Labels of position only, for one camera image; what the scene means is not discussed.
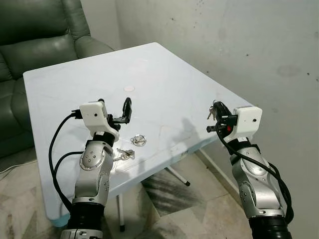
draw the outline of key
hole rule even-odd
[[[209,119],[211,115],[213,115],[213,119],[215,120],[214,106],[209,107],[209,115],[208,115],[207,119]]]
[[[120,149],[120,148],[117,148],[117,151],[120,152],[120,153],[122,153],[122,154],[121,154],[120,157],[115,158],[114,161],[120,160],[120,159],[126,160],[126,159],[128,159],[128,158],[131,158],[131,159],[134,159],[134,158],[135,158],[135,152],[134,152],[134,150],[131,150],[131,149],[129,149],[129,150],[122,150],[122,149]]]

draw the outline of tiled floor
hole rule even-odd
[[[34,149],[24,156],[35,159]],[[244,212],[195,154],[173,168],[191,186],[162,170],[127,191],[123,233],[116,199],[108,200],[105,238],[251,239]],[[36,162],[0,174],[0,239],[58,239],[61,231],[45,217]]]

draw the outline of metal keys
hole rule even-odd
[[[126,159],[129,159],[129,158],[134,159],[134,158],[135,158],[135,152],[134,152],[134,150],[131,150],[131,149],[129,149],[129,150],[122,150],[122,149],[120,149],[120,148],[117,148],[117,151],[118,151],[119,153],[121,153],[121,156],[119,156],[119,157],[113,159],[113,161],[126,160]]]
[[[213,120],[215,120],[214,106],[209,107],[209,115],[208,115],[207,119],[209,119],[211,115],[213,115]]]
[[[215,110],[214,110],[214,103],[216,103],[216,102],[217,102],[217,100],[214,100],[213,104],[211,105],[211,107],[209,107],[209,115],[208,115],[207,119],[209,119],[211,115],[213,115],[213,120],[216,119]]]

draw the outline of sofa armrest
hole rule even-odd
[[[75,50],[78,58],[95,56],[114,51],[107,44],[91,36],[82,36],[75,41]]]

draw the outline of table leg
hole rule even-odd
[[[190,182],[188,182],[183,176],[181,176],[179,173],[177,173],[172,167],[167,167],[167,169],[176,176],[180,181],[182,181],[187,187],[190,185]]]
[[[125,231],[124,224],[124,212],[123,212],[123,194],[119,194],[116,196],[118,201],[118,209],[119,209],[119,221],[120,221],[120,231]]]

